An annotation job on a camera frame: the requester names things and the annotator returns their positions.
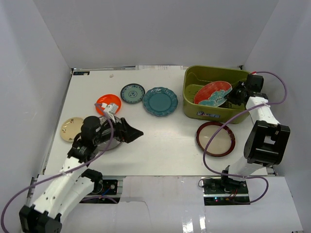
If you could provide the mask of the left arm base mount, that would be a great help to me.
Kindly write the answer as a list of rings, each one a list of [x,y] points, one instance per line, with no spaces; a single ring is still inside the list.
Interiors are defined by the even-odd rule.
[[[96,185],[91,193],[83,198],[83,203],[95,204],[118,204],[120,198],[118,194],[118,180],[102,179]]]

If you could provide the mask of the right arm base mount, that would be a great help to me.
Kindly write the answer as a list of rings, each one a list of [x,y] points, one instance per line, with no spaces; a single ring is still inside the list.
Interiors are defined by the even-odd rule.
[[[205,206],[228,206],[250,204],[246,182],[224,184],[219,177],[204,177],[198,181],[203,191]]]

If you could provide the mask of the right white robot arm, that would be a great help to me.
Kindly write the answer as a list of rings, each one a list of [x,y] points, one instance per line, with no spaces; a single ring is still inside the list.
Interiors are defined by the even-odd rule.
[[[282,161],[290,128],[280,124],[271,112],[268,97],[262,93],[264,78],[248,74],[225,98],[235,105],[243,104],[250,111],[253,128],[245,143],[243,157],[223,170],[219,187],[224,193],[240,188],[245,178],[263,167]]]

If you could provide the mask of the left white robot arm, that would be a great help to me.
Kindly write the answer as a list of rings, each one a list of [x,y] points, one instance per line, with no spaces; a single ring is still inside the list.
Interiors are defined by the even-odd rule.
[[[50,184],[32,203],[19,212],[22,231],[25,233],[58,233],[63,221],[75,206],[89,193],[102,190],[102,173],[88,166],[113,141],[131,143],[143,132],[130,126],[125,118],[88,116],[76,135],[59,173],[50,177]]]

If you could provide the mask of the red teal wave plate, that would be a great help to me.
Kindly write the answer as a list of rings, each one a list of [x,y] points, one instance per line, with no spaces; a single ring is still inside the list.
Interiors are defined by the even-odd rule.
[[[219,107],[226,102],[225,96],[232,91],[230,83],[211,82],[202,87],[194,96],[193,103],[209,107]]]

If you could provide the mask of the dark red rimmed plate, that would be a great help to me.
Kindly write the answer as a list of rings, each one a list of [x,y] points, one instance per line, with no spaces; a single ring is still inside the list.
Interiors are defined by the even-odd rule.
[[[213,134],[223,124],[216,121],[210,121],[202,124],[196,132],[196,142],[198,147],[204,151],[207,143]],[[236,138],[230,128],[225,126],[213,138],[208,146],[207,155],[213,157],[224,157],[229,155],[236,145]]]

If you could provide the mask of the grey deer plate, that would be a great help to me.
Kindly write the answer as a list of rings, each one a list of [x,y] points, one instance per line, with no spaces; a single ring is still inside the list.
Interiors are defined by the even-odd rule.
[[[107,123],[107,120],[106,120],[106,117],[105,117],[105,116],[101,116],[101,117],[99,117],[99,119],[100,119],[100,122],[101,122],[101,123]],[[98,149],[99,151],[103,151],[103,150],[107,147],[109,140],[110,140],[110,137],[108,137],[108,140],[107,140],[106,142],[101,143],[101,144],[97,147],[97,149]],[[117,147],[120,146],[120,145],[121,145],[121,142],[114,138],[114,139],[112,140],[112,142],[110,143],[109,147],[107,148],[107,151],[113,150],[113,149],[117,148]]]

